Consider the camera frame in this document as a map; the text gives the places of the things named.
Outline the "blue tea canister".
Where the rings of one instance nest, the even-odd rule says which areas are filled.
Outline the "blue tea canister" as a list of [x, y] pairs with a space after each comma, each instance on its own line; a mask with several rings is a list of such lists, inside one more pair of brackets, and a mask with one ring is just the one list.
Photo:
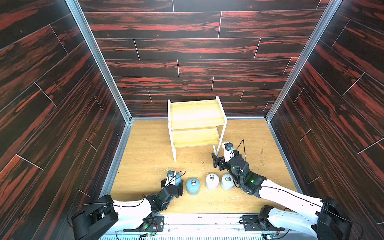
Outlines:
[[200, 182], [197, 179], [191, 178], [187, 181], [186, 187], [188, 194], [195, 196], [200, 191]]
[[181, 174], [177, 173], [174, 178], [174, 185], [178, 187], [181, 181], [182, 181]]

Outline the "white tea canister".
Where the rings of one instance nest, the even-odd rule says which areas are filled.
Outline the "white tea canister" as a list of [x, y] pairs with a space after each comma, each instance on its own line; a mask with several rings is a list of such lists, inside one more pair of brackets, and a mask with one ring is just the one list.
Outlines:
[[208, 190], [211, 190], [211, 191], [216, 190], [219, 184], [220, 184], [220, 178], [218, 177], [218, 175], [213, 173], [210, 173], [207, 175], [206, 188]]
[[221, 180], [221, 187], [225, 191], [230, 191], [235, 186], [233, 177], [230, 174], [225, 174]]

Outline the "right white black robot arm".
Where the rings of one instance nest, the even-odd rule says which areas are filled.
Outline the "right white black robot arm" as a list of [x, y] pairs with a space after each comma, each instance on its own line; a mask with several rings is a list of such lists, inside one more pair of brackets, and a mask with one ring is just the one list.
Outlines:
[[259, 223], [301, 232], [318, 240], [350, 238], [353, 223], [348, 219], [345, 207], [337, 200], [306, 196], [284, 188], [252, 172], [238, 151], [230, 151], [223, 157], [212, 154], [212, 159], [214, 168], [228, 171], [235, 186], [243, 192], [289, 209], [287, 212], [265, 206], [258, 214]]

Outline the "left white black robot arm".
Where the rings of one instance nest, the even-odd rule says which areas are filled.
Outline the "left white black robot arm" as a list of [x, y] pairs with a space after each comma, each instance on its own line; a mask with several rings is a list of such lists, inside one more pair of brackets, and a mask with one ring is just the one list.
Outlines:
[[174, 198], [183, 195], [181, 178], [162, 180], [162, 190], [143, 197], [142, 200], [120, 202], [110, 195], [94, 203], [83, 204], [83, 209], [71, 216], [76, 240], [98, 240], [106, 233], [147, 230], [152, 219], [166, 210]]

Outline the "white wooden two-tier shelf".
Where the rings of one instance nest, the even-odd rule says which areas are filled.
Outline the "white wooden two-tier shelf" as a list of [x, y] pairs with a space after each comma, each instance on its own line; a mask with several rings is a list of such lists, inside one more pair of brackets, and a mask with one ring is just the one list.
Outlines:
[[211, 145], [220, 152], [227, 127], [220, 97], [213, 100], [171, 102], [168, 100], [168, 129], [173, 153], [176, 149]]

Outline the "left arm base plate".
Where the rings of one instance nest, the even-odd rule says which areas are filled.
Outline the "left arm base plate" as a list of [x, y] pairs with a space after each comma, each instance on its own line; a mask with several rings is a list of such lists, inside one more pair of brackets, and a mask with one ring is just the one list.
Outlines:
[[129, 232], [163, 232], [164, 230], [164, 216], [154, 216], [152, 218], [144, 219], [143, 223], [137, 228], [123, 229], [125, 233]]

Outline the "aluminium front rail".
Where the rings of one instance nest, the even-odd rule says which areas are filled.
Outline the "aluminium front rail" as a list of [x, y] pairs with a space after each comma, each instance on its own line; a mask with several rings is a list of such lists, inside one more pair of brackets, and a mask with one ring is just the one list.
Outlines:
[[148, 232], [111, 232], [103, 240], [315, 240], [310, 219], [273, 209], [269, 216], [277, 230], [251, 226], [256, 214], [167, 214]]

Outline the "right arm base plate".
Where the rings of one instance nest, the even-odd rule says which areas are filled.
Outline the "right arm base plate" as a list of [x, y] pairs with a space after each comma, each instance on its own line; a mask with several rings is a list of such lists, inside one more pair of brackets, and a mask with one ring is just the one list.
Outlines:
[[246, 232], [269, 231], [269, 222], [266, 218], [258, 215], [243, 215], [239, 221]]

